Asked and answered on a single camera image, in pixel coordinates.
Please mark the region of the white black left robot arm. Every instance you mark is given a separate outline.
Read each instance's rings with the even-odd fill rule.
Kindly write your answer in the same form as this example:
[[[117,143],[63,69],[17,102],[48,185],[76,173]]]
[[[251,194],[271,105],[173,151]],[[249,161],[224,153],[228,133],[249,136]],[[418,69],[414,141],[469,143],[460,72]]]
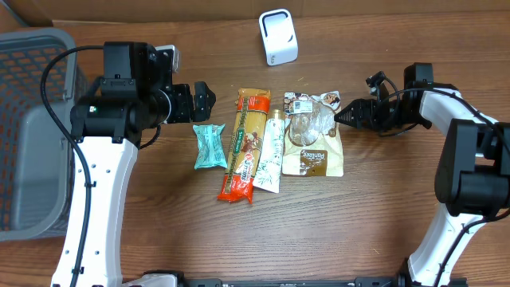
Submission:
[[[129,179],[143,131],[203,122],[216,101],[206,83],[176,84],[173,45],[107,42],[104,71],[72,107],[63,129],[75,155],[65,243],[54,286],[121,286],[120,239]]]

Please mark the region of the teal snack packet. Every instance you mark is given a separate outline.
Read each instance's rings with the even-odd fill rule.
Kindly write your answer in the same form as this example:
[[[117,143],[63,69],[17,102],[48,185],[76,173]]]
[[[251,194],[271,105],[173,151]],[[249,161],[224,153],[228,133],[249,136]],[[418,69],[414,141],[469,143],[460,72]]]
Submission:
[[[193,130],[198,141],[198,156],[194,169],[224,167],[227,168],[222,146],[222,132],[225,125],[194,125]]]

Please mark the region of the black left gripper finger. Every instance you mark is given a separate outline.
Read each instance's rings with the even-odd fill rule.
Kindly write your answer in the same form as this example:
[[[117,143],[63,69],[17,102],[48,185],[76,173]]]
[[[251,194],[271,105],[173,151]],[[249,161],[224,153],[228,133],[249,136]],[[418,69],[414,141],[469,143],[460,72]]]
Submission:
[[[209,105],[198,106],[194,108],[194,122],[203,122],[210,118],[211,107]]]
[[[194,106],[196,108],[212,108],[216,102],[215,93],[208,87],[205,81],[194,83]]]

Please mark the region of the orange spaghetti pasta packet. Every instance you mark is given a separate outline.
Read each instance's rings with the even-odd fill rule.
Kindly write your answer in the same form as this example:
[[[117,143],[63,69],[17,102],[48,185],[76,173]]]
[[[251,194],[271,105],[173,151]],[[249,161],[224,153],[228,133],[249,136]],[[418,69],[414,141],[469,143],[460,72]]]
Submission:
[[[227,168],[218,200],[253,201],[253,181],[261,156],[271,92],[257,88],[238,90],[237,112],[230,140]]]

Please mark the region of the beige Pantree snack pouch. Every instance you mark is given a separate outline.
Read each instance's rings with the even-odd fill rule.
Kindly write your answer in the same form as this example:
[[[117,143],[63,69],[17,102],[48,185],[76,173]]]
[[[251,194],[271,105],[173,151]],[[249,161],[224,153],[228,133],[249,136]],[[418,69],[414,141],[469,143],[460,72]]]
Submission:
[[[284,94],[285,175],[343,176],[343,145],[334,120],[340,108],[337,91]]]

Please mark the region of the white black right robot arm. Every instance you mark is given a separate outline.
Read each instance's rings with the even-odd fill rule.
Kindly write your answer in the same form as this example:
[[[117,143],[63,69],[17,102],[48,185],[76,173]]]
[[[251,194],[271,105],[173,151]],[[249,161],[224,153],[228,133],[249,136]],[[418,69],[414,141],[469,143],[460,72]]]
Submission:
[[[381,286],[466,286],[452,279],[457,260],[476,232],[509,216],[509,125],[474,108],[452,84],[434,80],[430,63],[404,70],[403,89],[386,89],[378,72],[366,79],[370,99],[353,100],[335,122],[381,137],[421,125],[436,127],[445,142],[434,180],[437,213],[419,247]]]

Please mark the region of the white gold-capped cream tube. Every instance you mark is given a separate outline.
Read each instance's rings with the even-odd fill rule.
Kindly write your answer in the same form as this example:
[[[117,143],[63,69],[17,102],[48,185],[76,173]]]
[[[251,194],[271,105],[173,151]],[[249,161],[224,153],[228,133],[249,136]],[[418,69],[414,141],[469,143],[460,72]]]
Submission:
[[[253,185],[264,191],[280,192],[284,154],[284,113],[273,109],[265,123],[262,152]]]

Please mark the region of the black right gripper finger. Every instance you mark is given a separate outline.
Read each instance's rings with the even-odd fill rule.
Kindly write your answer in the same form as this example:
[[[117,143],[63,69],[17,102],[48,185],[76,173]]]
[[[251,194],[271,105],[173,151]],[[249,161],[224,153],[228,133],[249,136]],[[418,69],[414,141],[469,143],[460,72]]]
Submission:
[[[357,129],[361,129],[361,128],[372,129],[373,128],[372,124],[370,122],[369,116],[355,116],[350,113],[349,114],[338,113],[334,116],[334,120],[337,123],[345,124],[347,126],[357,128]]]
[[[374,100],[356,99],[342,108],[335,118],[368,118],[371,116],[374,105]]]

